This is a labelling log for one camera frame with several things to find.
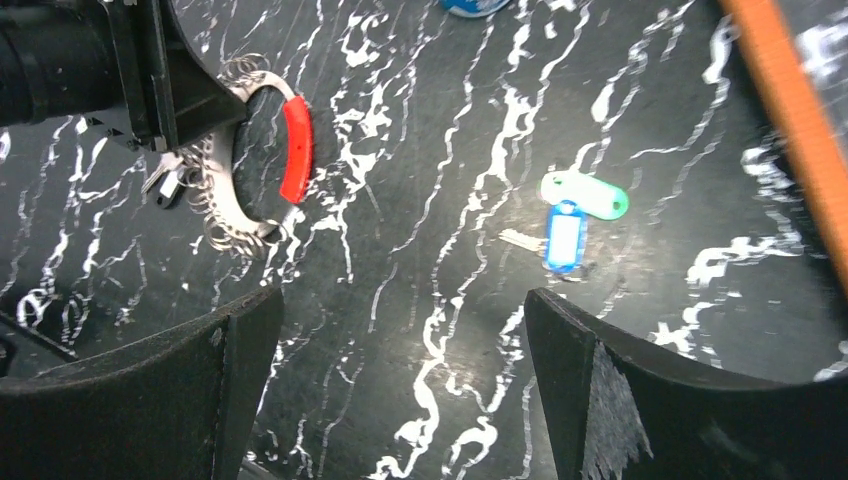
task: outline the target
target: key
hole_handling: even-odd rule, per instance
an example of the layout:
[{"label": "key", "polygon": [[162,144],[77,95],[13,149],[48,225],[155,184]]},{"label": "key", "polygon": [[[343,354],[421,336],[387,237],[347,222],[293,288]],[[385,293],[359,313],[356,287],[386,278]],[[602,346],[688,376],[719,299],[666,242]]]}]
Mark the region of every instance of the key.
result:
[{"label": "key", "polygon": [[159,208],[170,208],[177,199],[180,189],[185,180],[186,171],[185,165],[178,166],[175,170],[168,172],[162,185],[159,187],[159,194],[156,197],[156,206]]},{"label": "key", "polygon": [[147,192],[153,188],[153,185],[156,185],[156,182],[158,182],[160,178],[162,178],[166,173],[176,170],[182,163],[183,157],[179,157],[173,153],[163,154],[162,160],[160,160],[159,165],[156,166],[156,170],[153,170],[153,173],[150,174],[150,177],[141,186],[141,193],[147,194]]},{"label": "key", "polygon": [[548,243],[548,241],[544,238],[531,237],[530,235],[525,235],[511,228],[508,228],[498,234],[498,238],[506,243],[529,250],[540,256],[544,254],[545,246]]}]

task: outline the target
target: orange strap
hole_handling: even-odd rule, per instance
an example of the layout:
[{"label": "orange strap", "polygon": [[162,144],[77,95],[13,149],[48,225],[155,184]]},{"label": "orange strap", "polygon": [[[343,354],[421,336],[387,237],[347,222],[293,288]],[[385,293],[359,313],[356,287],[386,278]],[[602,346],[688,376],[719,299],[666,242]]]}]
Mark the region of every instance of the orange strap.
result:
[{"label": "orange strap", "polygon": [[771,120],[787,139],[789,161],[831,261],[848,293],[848,169],[827,113],[776,0],[720,0]]}]

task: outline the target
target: black marble surface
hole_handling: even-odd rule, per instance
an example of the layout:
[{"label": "black marble surface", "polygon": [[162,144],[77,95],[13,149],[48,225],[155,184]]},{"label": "black marble surface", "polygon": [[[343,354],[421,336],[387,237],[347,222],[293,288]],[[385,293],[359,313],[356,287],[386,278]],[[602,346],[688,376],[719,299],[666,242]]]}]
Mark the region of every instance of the black marble surface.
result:
[{"label": "black marble surface", "polygon": [[840,0],[778,2],[804,70],[848,156],[848,6]]},{"label": "black marble surface", "polygon": [[[717,367],[806,382],[848,363],[845,301],[712,1],[180,0],[210,69],[259,53],[311,104],[316,168],[277,196],[282,98],[259,95],[238,188],[296,224],[222,255],[157,161],[78,118],[3,132],[0,307],[87,357],[279,284],[286,326],[248,456],[280,478],[552,478],[522,302],[548,286]],[[498,239],[542,237],[552,169],[620,185],[570,281]]]}]

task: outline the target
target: blue object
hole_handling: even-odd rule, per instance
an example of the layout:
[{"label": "blue object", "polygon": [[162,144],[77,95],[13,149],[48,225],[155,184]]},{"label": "blue object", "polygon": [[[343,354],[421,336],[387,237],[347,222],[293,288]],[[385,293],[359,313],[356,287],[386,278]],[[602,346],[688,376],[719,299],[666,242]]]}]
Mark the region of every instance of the blue object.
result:
[{"label": "blue object", "polygon": [[554,273],[569,273],[583,259],[586,243],[586,213],[577,204],[564,201],[548,215],[548,246],[545,267]]},{"label": "blue object", "polygon": [[510,0],[442,0],[448,12],[466,18],[485,17],[505,7]]}]

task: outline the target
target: red handle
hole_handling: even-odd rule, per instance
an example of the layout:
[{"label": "red handle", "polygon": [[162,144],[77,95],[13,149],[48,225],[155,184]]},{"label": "red handle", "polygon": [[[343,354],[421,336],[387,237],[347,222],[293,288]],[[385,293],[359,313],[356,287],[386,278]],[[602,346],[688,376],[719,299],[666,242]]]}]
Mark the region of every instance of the red handle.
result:
[{"label": "red handle", "polygon": [[289,159],[280,186],[280,196],[300,203],[312,171],[312,120],[303,97],[294,97],[283,105],[289,131]]}]

